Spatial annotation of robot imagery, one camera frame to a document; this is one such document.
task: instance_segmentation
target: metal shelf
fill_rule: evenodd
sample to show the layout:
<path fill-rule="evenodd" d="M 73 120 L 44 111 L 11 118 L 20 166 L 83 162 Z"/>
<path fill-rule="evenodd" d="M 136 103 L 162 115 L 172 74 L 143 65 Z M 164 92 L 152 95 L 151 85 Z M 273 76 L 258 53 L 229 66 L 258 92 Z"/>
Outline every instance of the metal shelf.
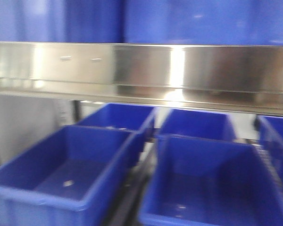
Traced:
<path fill-rule="evenodd" d="M 283 47 L 0 42 L 0 94 L 283 115 Z"/>

